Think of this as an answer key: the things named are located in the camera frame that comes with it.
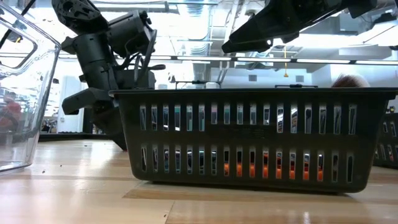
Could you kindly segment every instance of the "dark gray plastic basket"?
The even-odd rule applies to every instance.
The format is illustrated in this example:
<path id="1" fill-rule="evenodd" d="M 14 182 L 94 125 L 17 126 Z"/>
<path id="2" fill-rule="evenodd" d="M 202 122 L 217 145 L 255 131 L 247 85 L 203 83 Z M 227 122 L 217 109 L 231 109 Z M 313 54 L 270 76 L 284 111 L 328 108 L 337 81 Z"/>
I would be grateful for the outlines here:
<path id="1" fill-rule="evenodd" d="M 398 114 L 384 115 L 382 119 L 379 143 L 374 154 L 375 166 L 398 169 L 398 137 L 396 132 Z"/>
<path id="2" fill-rule="evenodd" d="M 118 90 L 141 180 L 359 192 L 392 88 Z"/>

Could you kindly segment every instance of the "basket rim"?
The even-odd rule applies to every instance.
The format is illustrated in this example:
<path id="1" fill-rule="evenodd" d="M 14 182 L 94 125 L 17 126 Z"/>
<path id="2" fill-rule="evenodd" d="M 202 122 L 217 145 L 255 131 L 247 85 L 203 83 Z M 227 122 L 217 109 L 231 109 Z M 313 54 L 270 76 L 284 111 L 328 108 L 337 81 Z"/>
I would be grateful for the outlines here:
<path id="1" fill-rule="evenodd" d="M 135 94 L 162 94 L 162 93 L 390 93 L 398 95 L 397 87 L 370 87 L 370 88 L 225 88 L 225 89 L 189 89 L 189 90 L 111 90 L 109 95 L 135 95 Z"/>

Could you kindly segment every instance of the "clear plastic bin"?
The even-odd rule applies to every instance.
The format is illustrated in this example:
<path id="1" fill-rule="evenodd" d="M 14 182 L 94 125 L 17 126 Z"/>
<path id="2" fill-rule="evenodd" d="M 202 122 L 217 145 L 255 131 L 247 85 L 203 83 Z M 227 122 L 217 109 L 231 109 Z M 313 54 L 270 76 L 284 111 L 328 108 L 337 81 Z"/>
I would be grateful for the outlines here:
<path id="1" fill-rule="evenodd" d="M 0 2 L 1 37 L 8 29 L 13 33 L 0 53 L 0 174 L 32 164 L 61 49 L 55 39 Z M 19 47 L 10 52 L 15 42 Z M 10 63 L 16 61 L 15 54 L 24 58 Z"/>

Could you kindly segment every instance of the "wooden floor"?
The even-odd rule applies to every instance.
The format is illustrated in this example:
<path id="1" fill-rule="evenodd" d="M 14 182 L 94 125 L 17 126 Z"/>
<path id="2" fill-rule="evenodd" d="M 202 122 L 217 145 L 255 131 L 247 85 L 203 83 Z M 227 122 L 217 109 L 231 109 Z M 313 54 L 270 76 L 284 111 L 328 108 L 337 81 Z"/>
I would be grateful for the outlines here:
<path id="1" fill-rule="evenodd" d="M 398 170 L 373 167 L 358 194 L 155 185 L 111 141 L 39 143 L 34 165 L 0 176 L 0 223 L 398 223 Z"/>

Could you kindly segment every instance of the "wooden table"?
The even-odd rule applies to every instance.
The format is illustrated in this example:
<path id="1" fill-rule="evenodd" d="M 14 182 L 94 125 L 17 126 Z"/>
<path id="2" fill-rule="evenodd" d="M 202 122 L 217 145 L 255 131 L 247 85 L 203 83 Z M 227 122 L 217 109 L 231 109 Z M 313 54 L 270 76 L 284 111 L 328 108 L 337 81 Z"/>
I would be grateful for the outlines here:
<path id="1" fill-rule="evenodd" d="M 398 223 L 398 170 L 373 167 L 348 195 L 294 194 L 135 179 L 111 141 L 43 142 L 34 165 L 0 176 L 0 223 Z"/>

